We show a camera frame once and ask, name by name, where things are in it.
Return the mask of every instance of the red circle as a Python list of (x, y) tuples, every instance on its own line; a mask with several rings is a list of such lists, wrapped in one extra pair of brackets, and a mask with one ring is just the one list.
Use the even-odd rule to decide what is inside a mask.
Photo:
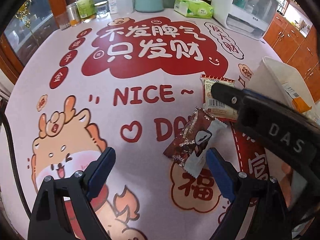
[(65, 65), (69, 64), (73, 59), (77, 56), (78, 51), (76, 49), (69, 51), (66, 55), (62, 57), (60, 60), (60, 67), (64, 67)]
[(66, 76), (68, 75), (68, 67), (60, 68), (54, 75), (52, 76), (49, 87), (51, 89), (55, 89), (61, 85), (61, 83), (65, 80)]
[(82, 43), (84, 43), (85, 41), (85, 37), (83, 38), (79, 38), (77, 40), (75, 40), (73, 43), (71, 43), (71, 45), (69, 46), (69, 50), (74, 50), (76, 48), (78, 48)]
[(88, 35), (91, 31), (92, 31), (92, 28), (85, 29), (77, 35), (77, 38), (82, 38)]

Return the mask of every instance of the wooden cabinet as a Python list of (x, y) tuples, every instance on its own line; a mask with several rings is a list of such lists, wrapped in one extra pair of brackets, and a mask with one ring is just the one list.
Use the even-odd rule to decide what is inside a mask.
[(310, 43), (310, 46), (314, 49), (317, 48), (317, 31), (314, 26), (311, 27), (306, 40)]
[(306, 38), (283, 16), (276, 13), (264, 40), (281, 60), (295, 67), (315, 102), (320, 100), (320, 62), (317, 55), (317, 31), (314, 26)]
[(283, 34), (284, 28), (279, 26), (275, 21), (272, 21), (267, 33), (263, 39), (273, 48), (280, 36)]
[(284, 63), (287, 63), (298, 48), (299, 45), (296, 43), (294, 38), (287, 31), (284, 31), (273, 47), (273, 50)]
[(285, 30), (294, 38), (298, 45), (301, 45), (304, 41), (303, 35), (291, 23), (288, 23)]
[(273, 17), (273, 21), (280, 27), (282, 27), (283, 30), (286, 28), (288, 24), (288, 21), (278, 13), (276, 13), (276, 15)]
[(317, 67), (315, 67), (308, 76), (304, 79), (310, 94), (315, 102), (320, 99), (320, 74)]
[(289, 60), (288, 65), (295, 67), (300, 72), (302, 78), (305, 78), (318, 61), (319, 59), (316, 51), (306, 40), (304, 40), (299, 49)]

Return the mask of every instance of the chocolate wafer package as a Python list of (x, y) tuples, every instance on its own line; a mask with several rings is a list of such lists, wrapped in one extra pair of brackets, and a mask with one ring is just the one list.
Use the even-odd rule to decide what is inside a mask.
[(230, 121), (235, 121), (238, 118), (237, 111), (232, 109), (230, 106), (227, 106), (226, 104), (214, 99), (211, 95), (211, 87), (213, 84), (217, 82), (234, 87), (236, 81), (232, 79), (227, 79), (227, 78), (206, 76), (205, 74), (202, 74), (200, 79), (203, 84), (204, 110), (209, 115), (213, 115), (214, 117), (220, 117), (220, 118), (228, 119)]
[(190, 121), (163, 154), (197, 178), (205, 164), (207, 150), (214, 147), (212, 142), (216, 134), (226, 127), (226, 124), (197, 107)]

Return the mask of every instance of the red heart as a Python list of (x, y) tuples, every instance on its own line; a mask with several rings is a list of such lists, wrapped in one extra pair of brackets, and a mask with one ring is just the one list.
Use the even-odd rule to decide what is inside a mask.
[[(134, 125), (138, 126), (137, 135), (133, 139), (129, 139), (129, 138), (125, 137), (123, 135), (123, 130), (128, 129), (131, 132)], [(127, 142), (130, 142), (130, 143), (135, 143), (135, 142), (139, 141), (141, 134), (142, 134), (142, 125), (138, 121), (133, 121), (130, 125), (125, 124), (124, 126), (121, 127), (121, 130), (120, 130), (120, 135), (121, 135), (122, 139)]]

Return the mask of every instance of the tissue pack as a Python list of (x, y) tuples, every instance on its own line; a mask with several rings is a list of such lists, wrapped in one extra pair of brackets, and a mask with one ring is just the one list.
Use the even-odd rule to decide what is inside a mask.
[(174, 10), (185, 17), (211, 19), (213, 8), (202, 0), (176, 0)]

